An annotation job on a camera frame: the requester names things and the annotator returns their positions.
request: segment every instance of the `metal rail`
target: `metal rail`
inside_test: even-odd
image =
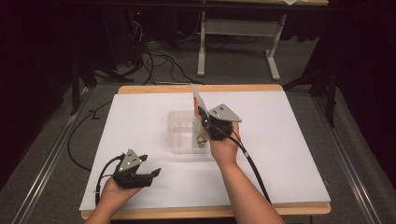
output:
[[[43,192],[44,187],[46,187],[47,182],[50,179],[52,171],[54,170],[59,158],[62,155],[64,149],[64,143],[67,142],[67,138],[70,135],[70,132],[74,126],[74,123],[79,113],[81,112],[81,108],[86,104],[91,93],[92,93],[91,91],[88,91],[88,88],[85,88],[82,91],[81,96],[83,96],[83,100],[81,106],[79,107],[75,115],[71,116],[70,119],[65,124],[64,129],[61,132],[61,135],[58,137],[54,147],[52,148],[51,153],[49,154],[46,162],[41,168],[40,173],[35,179],[34,184],[30,188],[25,200],[21,204],[20,209],[18,210],[17,214],[12,220],[13,224],[27,223],[29,216],[32,214],[32,211],[35,208],[35,204],[40,198],[40,195]]]
[[[326,124],[326,127],[330,133],[330,136],[332,137],[332,140],[334,141],[336,147],[336,153],[340,161],[341,167],[344,170],[344,173],[346,174],[346,178],[349,182],[350,187],[353,190],[353,193],[355,194],[356,200],[358,201],[359,206],[361,207],[361,211],[363,212],[367,220],[367,223],[369,224],[382,223],[381,220],[379,219],[378,214],[375,211],[375,208],[373,207],[373,204],[370,200],[370,196],[367,193],[366,187],[364,187],[363,183],[361,182],[361,179],[359,178],[355,168],[353,167],[351,160],[347,155],[344,146],[341,143],[337,131],[335,130],[335,128],[333,128],[330,125],[329,121],[327,121],[326,109],[323,103],[321,102],[319,97],[314,97],[313,102],[314,105],[317,107],[318,111],[320,112],[319,114],[321,115],[324,123]]]

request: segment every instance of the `white metal stand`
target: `white metal stand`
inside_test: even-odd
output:
[[[205,75],[205,35],[250,35],[250,36],[271,36],[273,45],[271,49],[265,51],[265,56],[270,67],[272,78],[280,80],[274,59],[277,43],[282,34],[285,24],[286,14],[281,15],[279,21],[239,21],[239,20],[214,20],[206,19],[205,12],[202,12],[201,20],[201,46],[198,57],[198,77]]]

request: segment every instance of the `white table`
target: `white table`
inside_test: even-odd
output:
[[[280,86],[196,88],[206,107],[224,103],[242,118],[243,143],[279,214],[330,212],[329,194]],[[177,155],[166,144],[169,112],[192,109],[191,86],[122,87],[114,97],[95,156],[80,206],[82,216],[87,218],[95,207],[93,191],[105,164],[132,148],[138,156],[148,155],[139,174],[162,170],[151,187],[141,190],[113,218],[231,217],[230,202],[211,155]],[[237,161],[260,189],[242,153]],[[112,174],[115,166],[106,173]]]

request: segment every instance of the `small object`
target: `small object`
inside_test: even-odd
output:
[[[150,187],[152,179],[160,174],[161,168],[151,172],[149,175],[138,175],[136,173],[140,164],[148,158],[148,155],[138,157],[133,150],[128,149],[123,160],[117,165],[113,178],[116,183],[124,189],[137,189]]]

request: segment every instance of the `plastic box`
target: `plastic box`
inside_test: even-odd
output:
[[[207,142],[204,147],[198,147],[194,134],[194,111],[172,111],[168,114],[166,141],[175,154],[206,154],[210,153]]]

